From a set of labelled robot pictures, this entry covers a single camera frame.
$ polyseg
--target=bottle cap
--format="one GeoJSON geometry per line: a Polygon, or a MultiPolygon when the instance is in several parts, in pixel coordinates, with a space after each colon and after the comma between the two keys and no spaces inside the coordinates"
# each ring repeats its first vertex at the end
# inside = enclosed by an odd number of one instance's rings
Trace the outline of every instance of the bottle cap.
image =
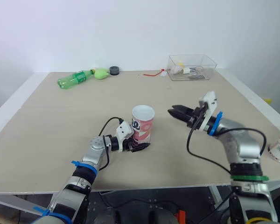
{"type": "Polygon", "coordinates": [[[119,74],[119,67],[117,66],[111,66],[109,70],[110,70],[110,75],[112,76],[116,76],[119,74]]]}

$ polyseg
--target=green plastic bottle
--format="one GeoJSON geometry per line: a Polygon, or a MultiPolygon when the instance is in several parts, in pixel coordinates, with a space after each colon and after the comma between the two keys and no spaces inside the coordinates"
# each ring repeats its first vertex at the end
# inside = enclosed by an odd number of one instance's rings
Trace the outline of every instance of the green plastic bottle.
{"type": "Polygon", "coordinates": [[[94,74],[94,72],[94,69],[91,69],[90,71],[79,71],[67,77],[58,79],[57,83],[61,89],[68,89],[73,85],[86,81],[94,74]]]}

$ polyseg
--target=green ring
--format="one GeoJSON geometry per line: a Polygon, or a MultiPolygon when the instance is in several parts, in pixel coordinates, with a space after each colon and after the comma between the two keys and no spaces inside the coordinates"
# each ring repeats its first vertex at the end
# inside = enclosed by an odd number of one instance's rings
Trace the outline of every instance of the green ring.
{"type": "Polygon", "coordinates": [[[231,176],[233,180],[249,180],[249,181],[268,181],[268,176],[245,176],[245,175],[235,175],[231,176]]]}

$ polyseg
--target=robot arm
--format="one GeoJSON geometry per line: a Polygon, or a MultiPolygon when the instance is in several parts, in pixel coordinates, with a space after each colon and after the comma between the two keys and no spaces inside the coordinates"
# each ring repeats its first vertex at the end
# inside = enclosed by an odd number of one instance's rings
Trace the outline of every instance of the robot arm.
{"type": "Polygon", "coordinates": [[[91,186],[101,166],[101,159],[108,150],[140,151],[149,144],[132,147],[130,137],[134,133],[130,125],[121,120],[115,136],[98,136],[90,141],[89,149],[81,161],[73,161],[77,167],[62,190],[51,201],[43,217],[36,224],[82,224],[86,219],[91,186]]]}
{"type": "Polygon", "coordinates": [[[255,221],[277,222],[271,194],[264,183],[268,178],[262,175],[258,142],[244,130],[242,124],[222,118],[221,112],[217,117],[210,116],[217,105],[214,92],[208,92],[199,104],[200,107],[194,110],[174,105],[168,112],[191,128],[198,122],[197,129],[206,131],[223,144],[233,179],[233,194],[229,199],[231,223],[245,224],[253,218],[255,221]]]}

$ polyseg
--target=bottle label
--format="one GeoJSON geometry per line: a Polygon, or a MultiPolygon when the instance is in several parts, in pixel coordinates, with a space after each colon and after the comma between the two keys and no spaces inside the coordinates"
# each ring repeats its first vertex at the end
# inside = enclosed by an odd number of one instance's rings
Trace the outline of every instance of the bottle label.
{"type": "Polygon", "coordinates": [[[86,75],[83,71],[77,72],[75,74],[76,79],[78,80],[78,83],[86,81],[86,75]]]}

